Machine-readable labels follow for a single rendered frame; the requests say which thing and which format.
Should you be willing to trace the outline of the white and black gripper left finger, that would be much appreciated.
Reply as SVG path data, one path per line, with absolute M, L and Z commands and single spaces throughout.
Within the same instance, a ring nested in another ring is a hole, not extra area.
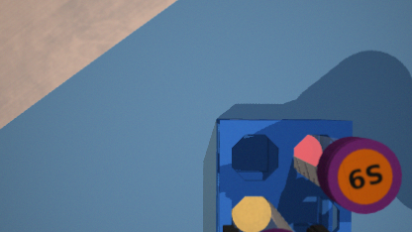
M 240 232 L 234 225 L 223 225 L 223 232 Z

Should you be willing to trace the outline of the blue bench mat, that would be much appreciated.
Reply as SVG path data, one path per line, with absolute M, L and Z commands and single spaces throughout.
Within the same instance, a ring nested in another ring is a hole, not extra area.
M 216 232 L 217 119 L 353 121 L 412 232 L 412 0 L 177 0 L 0 129 L 0 232 Z

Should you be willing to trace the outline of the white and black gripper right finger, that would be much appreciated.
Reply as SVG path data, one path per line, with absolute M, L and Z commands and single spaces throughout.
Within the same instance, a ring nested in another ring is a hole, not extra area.
M 324 225 L 311 225 L 306 232 L 330 232 Z

